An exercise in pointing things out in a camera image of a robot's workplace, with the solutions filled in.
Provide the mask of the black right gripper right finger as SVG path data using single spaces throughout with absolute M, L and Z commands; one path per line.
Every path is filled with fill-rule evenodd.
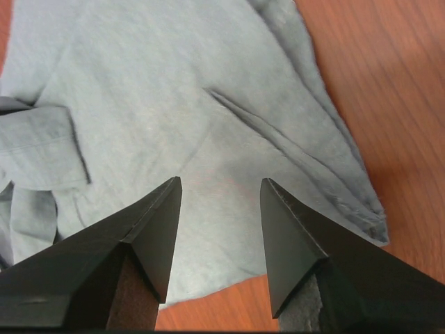
M 441 331 L 444 285 L 314 211 L 260 191 L 273 318 L 284 331 Z

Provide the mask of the grey long sleeve shirt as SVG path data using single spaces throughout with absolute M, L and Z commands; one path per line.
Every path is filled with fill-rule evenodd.
M 167 305 L 265 274 L 265 178 L 389 241 L 294 2 L 15 1 L 1 73 L 1 267 L 174 176 Z

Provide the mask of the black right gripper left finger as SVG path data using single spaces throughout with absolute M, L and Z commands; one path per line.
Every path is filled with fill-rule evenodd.
M 181 180 L 1 274 L 4 330 L 152 330 L 165 302 Z

